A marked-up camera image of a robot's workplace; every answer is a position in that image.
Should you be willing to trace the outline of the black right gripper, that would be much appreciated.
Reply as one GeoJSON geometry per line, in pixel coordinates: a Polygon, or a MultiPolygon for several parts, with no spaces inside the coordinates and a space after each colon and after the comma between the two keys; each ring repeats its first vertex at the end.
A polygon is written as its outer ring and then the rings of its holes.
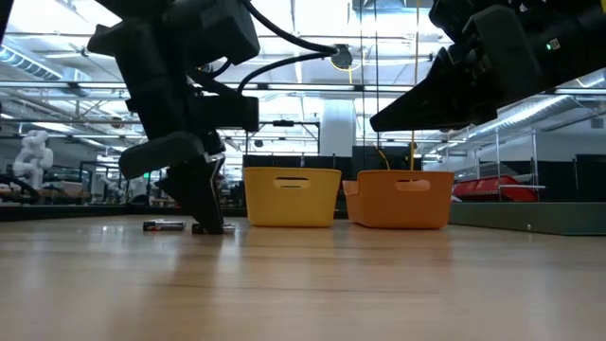
{"type": "Polygon", "coordinates": [[[375,132],[459,130],[497,118],[497,109],[524,98],[502,98],[490,88],[471,16],[493,5],[515,11],[541,67],[539,92],[568,79],[563,33],[568,14],[560,0],[436,0],[430,20],[453,40],[434,58],[425,79],[370,119],[375,132]]]}

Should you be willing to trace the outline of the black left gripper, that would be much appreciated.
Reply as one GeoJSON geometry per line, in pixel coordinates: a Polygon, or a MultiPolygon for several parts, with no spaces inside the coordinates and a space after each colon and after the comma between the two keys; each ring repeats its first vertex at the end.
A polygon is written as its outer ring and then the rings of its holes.
{"type": "Polygon", "coordinates": [[[123,152],[118,165],[128,180],[167,171],[156,183],[198,224],[223,228],[220,168],[224,143],[212,107],[195,96],[186,78],[125,78],[127,107],[138,114],[149,141],[123,152]]]}

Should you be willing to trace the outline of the black partition panel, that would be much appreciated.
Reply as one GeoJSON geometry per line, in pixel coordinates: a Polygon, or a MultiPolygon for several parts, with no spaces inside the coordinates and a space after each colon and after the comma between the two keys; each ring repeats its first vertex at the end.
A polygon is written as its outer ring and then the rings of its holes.
{"type": "Polygon", "coordinates": [[[577,154],[538,166],[542,201],[606,202],[606,154],[577,154]]]}
{"type": "Polygon", "coordinates": [[[313,168],[335,169],[342,172],[350,171],[352,160],[343,156],[318,155],[255,155],[245,154],[242,157],[245,168],[277,167],[277,168],[313,168]]]}

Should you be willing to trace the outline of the red storage bin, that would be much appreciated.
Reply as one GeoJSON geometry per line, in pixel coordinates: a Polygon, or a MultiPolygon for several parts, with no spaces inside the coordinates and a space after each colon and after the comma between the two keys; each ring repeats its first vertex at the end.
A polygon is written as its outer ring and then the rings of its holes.
{"type": "Polygon", "coordinates": [[[463,202],[537,202],[538,189],[509,175],[483,177],[454,184],[452,195],[463,202]]]}

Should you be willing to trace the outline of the yellow plastic bin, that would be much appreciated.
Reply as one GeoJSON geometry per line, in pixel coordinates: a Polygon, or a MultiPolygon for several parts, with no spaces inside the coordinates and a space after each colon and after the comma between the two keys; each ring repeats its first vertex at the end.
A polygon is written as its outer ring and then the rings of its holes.
{"type": "Polygon", "coordinates": [[[254,226],[329,227],[342,173],[333,169],[248,167],[247,218],[254,226]]]}

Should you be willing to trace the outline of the orange plastic bin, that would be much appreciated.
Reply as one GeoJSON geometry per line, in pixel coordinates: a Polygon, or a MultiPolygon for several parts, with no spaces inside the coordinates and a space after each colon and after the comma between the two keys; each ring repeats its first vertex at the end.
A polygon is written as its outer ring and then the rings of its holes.
{"type": "Polygon", "coordinates": [[[450,218],[454,175],[447,171],[364,170],[345,180],[348,218],[383,229],[434,229],[450,218]]]}

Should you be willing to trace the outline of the white building column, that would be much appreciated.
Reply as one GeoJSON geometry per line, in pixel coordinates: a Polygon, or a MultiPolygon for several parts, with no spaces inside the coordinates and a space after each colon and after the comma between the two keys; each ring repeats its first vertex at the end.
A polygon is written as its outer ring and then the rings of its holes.
{"type": "Polygon", "coordinates": [[[354,102],[345,99],[328,99],[320,121],[320,155],[352,156],[356,136],[354,102]]]}

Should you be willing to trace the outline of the dark workbench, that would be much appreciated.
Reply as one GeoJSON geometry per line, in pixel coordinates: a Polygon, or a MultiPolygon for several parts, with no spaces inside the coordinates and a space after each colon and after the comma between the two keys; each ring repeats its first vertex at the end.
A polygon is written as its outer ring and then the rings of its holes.
{"type": "Polygon", "coordinates": [[[180,216],[180,207],[160,206],[0,206],[0,222],[19,222],[122,215],[180,216]]]}

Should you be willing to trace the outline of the black metal frame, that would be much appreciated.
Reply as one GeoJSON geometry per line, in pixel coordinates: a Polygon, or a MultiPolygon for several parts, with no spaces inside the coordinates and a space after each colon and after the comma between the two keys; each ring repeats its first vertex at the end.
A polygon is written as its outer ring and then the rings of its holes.
{"type": "Polygon", "coordinates": [[[245,154],[319,155],[320,123],[287,119],[261,121],[256,132],[246,133],[245,154]]]}

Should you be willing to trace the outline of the silver air duct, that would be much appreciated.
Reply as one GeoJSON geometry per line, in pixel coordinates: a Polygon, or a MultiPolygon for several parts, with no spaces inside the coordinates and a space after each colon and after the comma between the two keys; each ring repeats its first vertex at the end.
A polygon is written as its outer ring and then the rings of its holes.
{"type": "Polygon", "coordinates": [[[44,81],[91,80],[91,77],[88,74],[77,68],[67,67],[59,72],[5,45],[0,45],[0,63],[20,69],[21,71],[44,81]]]}

